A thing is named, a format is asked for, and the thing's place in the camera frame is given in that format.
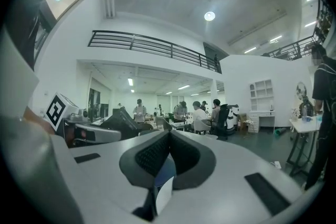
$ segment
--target gray floor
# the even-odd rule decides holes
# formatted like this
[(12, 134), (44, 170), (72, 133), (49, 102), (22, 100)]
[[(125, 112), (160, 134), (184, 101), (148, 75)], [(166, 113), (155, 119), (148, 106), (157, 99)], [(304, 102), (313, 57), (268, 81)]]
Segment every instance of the gray floor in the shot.
[[(251, 150), (268, 162), (279, 161), (281, 169), (285, 173), (289, 174), (292, 170), (292, 166), (290, 164), (287, 164), (286, 161), (293, 146), (293, 141), (291, 141), (290, 137), (295, 137), (295, 133), (290, 132), (288, 129), (287, 133), (276, 137), (272, 134), (272, 131), (273, 130), (265, 128), (261, 129), (259, 133), (245, 135), (236, 132), (235, 134), (229, 136), (227, 141), (229, 143), (234, 143), (236, 145), (240, 145)], [(299, 140), (298, 147), (301, 147), (302, 140), (302, 138)], [(306, 156), (308, 156), (309, 154), (311, 142), (312, 134), (309, 135), (308, 143), (306, 144), (303, 151)], [(293, 161), (296, 160), (298, 153), (299, 149), (296, 149), (292, 157)], [(310, 158), (311, 162), (313, 162), (314, 157), (315, 146)], [(300, 160), (303, 163), (307, 159), (305, 156), (302, 155)], [(305, 167), (305, 170), (309, 171), (310, 167), (311, 163), (308, 163), (308, 165)], [(303, 173), (298, 173), (293, 177), (293, 179), (301, 186), (307, 180), (307, 177)]]

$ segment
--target white wall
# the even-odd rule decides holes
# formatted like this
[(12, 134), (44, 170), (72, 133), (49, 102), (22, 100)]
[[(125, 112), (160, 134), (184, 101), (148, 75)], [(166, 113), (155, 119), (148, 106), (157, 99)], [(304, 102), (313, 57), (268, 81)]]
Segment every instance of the white wall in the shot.
[(205, 55), (203, 39), (180, 26), (142, 15), (117, 13), (113, 19), (105, 19), (98, 29), (129, 32), (163, 39)]
[(240, 113), (251, 109), (249, 83), (271, 79), (276, 111), (276, 126), (290, 126), (291, 108), (295, 103), (296, 86), (303, 82), (308, 97), (312, 84), (308, 67), (310, 57), (285, 61), (261, 56), (230, 55), (220, 61), (223, 70), (226, 102), (238, 104)]
[(39, 84), (33, 94), (34, 111), (46, 109), (56, 91), (87, 107), (90, 72), (77, 65), (76, 55), (87, 47), (101, 14), (100, 0), (79, 0), (53, 28), (35, 64)]
[(204, 54), (203, 41), (181, 27), (157, 21), (146, 22), (143, 18), (132, 20), (119, 15), (116, 19), (103, 19), (102, 14), (101, 0), (79, 0), (53, 28), (35, 64), (39, 84), (31, 99), (34, 110), (45, 109), (55, 92), (64, 94), (79, 107), (86, 108), (91, 78), (109, 89), (113, 88), (96, 70), (90, 71), (84, 65), (78, 65), (78, 61), (129, 62), (220, 80), (221, 75), (218, 73), (168, 57), (122, 49), (87, 47), (92, 30), (109, 29), (161, 38)]

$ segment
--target staircase railing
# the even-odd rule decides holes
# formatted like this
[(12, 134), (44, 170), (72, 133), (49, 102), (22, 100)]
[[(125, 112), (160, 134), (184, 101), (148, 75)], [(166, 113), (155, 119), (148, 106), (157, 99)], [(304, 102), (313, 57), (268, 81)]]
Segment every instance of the staircase railing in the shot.
[(117, 48), (147, 52), (149, 54), (188, 62), (215, 72), (220, 71), (218, 67), (219, 62), (216, 63), (214, 59), (206, 57), (197, 51), (158, 38), (133, 33), (93, 30), (88, 47)]

